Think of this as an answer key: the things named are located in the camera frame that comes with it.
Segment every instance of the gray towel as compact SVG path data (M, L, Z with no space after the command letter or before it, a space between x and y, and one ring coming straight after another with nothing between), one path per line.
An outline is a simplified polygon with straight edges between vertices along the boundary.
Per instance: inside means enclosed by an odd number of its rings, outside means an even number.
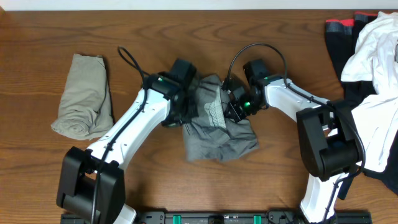
M259 144L250 121L244 119L235 123L231 119L224 119L223 111L229 102L229 96L221 90L220 78L211 75L203 81L205 82L200 85L204 88L198 88L195 94L199 116L193 118L191 123L183 125L187 160L227 161L258 149Z
M75 54L52 129L68 138L85 140L101 137L112 126L104 60Z

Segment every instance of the black cable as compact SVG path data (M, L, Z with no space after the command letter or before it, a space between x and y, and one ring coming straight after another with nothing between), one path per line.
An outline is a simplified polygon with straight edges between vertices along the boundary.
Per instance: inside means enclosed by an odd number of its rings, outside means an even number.
M128 56L129 56L129 58L134 58L131 54L130 54L130 52L128 52L124 47L121 47L121 46L119 46L118 47L118 53L119 53L119 55L120 55L120 57L121 58L123 58L123 60L125 61L125 62L127 62L131 67L133 67L133 68L135 68L136 70L138 70L138 72L142 72L143 74L145 74L145 75L150 75L149 73L147 73L147 72L145 72L144 70L142 70L142 69L140 69L138 66L137 66L137 64L133 64L133 63L131 63L129 60L127 60L125 57L124 57L124 55L122 54L122 52L120 51L120 50L123 50L124 51L124 53L126 53Z
M253 47L253 46L257 46L257 45L265 46L265 47L271 48L272 50L274 50L275 52L277 52L277 53L279 54L279 56L281 57L281 59L283 60L283 63L284 63L284 69L285 69L285 71L284 71L284 83L285 83L285 86L286 86L287 88L289 88L290 90L292 90L294 93L296 93L296 94L298 94L298 95L304 97L304 98L307 99L308 101L314 102L314 103L319 104L319 105L321 105L321 106L324 106L324 107L328 108L331 112L333 112L334 114L336 114L344 123L347 124L348 128L350 129L350 131L352 131L352 132L354 133L355 138L356 138L357 142L359 143L359 147L360 147L360 150L361 150L361 153L362 153L362 163L361 163L361 166L360 166L360 168L358 169L358 171L355 172L354 174L350 174L349 176L344 177L344 178L342 178L342 179L339 179L339 180L337 180L335 183L333 183L334 187L333 187L332 195L330 196L330 199L329 199L329 202L328 202L328 206L325 208L326 211L325 211L325 215L324 215L324 217L323 217L323 223L326 223L326 219L327 219L327 216L328 216L328 212L329 212L329 209L330 209L330 207L331 207L331 203L332 203L332 201L333 201L333 198L335 197L335 194L336 194L336 191L337 191L337 188L338 188L338 184L339 184L340 182L344 181L344 180L351 179L351 178L354 178L354 177L358 176L358 175L359 175L360 173L362 173L362 171L364 170L364 166L365 166L365 162L366 162L365 147L364 147L364 145L363 145L363 143L362 143L362 140L361 140L361 138L360 138L360 136L359 136L359 134L358 134L358 131L356 130L356 128L354 128L354 126L348 121L348 119L347 119L344 115L342 115L339 111L337 111L336 109L334 109L334 107L332 107L332 106L330 106L330 105L327 105L327 104L324 103L324 102L321 102L321 101L318 101L318 100L314 99L313 96L307 96L306 94L299 92L298 90L296 90L296 89L294 89L293 87L290 86L291 83L287 83L287 62L286 62L286 59L285 59L284 55L283 55L278 49L276 49L274 46L271 46L271 45L269 45L269 44L264 44L264 43L253 43L253 44L249 44L249 45L245 46L242 50L240 50L240 51L235 55L235 58L232 60L231 65L229 66L229 70L228 70L228 74L227 74L227 79L225 80L223 87L227 87L227 86L228 86L229 80L230 80L230 78L231 78L230 76L231 76L232 66L233 66L234 63L235 63L236 58L237 58L242 52L244 52L246 49L248 49L248 48L250 48L250 47Z
M120 50L123 50L128 56L129 58L134 62L134 65L126 60L126 58L124 58L124 56L122 55L122 53L120 52ZM134 57L124 48L124 47L118 47L118 52L120 54L120 56L131 66L133 66L135 69L137 69L141 75L142 78L142 82L144 82L144 71L141 69L141 67L138 65L136 59L134 59ZM97 200L98 200L98 188L99 188L99 184L100 184L100 180L101 180L101 172L103 169L103 166L105 164L105 159L106 156L108 155L108 152L110 150L112 150L112 145L116 142L117 138L121 135L121 133L131 124L131 122L134 120L134 118L136 118L138 116L138 114L144 110L145 104L147 102L147 96L148 96L148 89L145 86L145 83L143 84L144 87L144 100L142 101L139 109L133 114L133 116L126 122L126 124L124 124L121 129L114 135L114 137L111 139L111 141L108 143L108 145L106 146L105 152L99 162L99 168L97 170L97 175L96 175L96 179L95 179L95 186L94 186L94 196L93 196L93 206L91 208L91 224L95 223L95 213L96 213L96 204L97 204Z

